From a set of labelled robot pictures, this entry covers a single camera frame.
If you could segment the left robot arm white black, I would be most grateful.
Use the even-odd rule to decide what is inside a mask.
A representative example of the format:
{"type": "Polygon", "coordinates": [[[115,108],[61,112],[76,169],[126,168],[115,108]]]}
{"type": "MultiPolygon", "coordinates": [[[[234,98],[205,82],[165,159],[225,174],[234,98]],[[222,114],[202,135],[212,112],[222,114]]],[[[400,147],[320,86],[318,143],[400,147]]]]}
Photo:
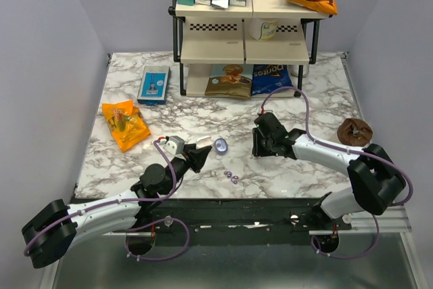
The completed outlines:
{"type": "Polygon", "coordinates": [[[186,172],[199,173],[212,150],[212,146],[199,148],[175,136],[161,137],[154,146],[166,165],[149,165],[128,190],[82,204],[54,200],[22,228],[24,256],[35,269],[60,260],[69,248],[87,238],[111,231],[145,230],[152,210],[176,192],[186,172]]]}

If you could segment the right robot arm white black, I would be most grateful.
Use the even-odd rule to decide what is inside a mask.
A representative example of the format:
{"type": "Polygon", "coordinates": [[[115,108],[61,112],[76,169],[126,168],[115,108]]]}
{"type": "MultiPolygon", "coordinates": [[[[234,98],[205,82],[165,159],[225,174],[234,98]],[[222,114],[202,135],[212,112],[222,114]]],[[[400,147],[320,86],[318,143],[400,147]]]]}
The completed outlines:
{"type": "Polygon", "coordinates": [[[300,129],[287,131],[271,112],[259,114],[254,124],[253,156],[314,162],[349,178],[350,187],[325,194],[312,208],[311,221],[319,229],[350,213],[381,215],[406,187],[403,174],[379,145],[344,147],[300,129]]]}

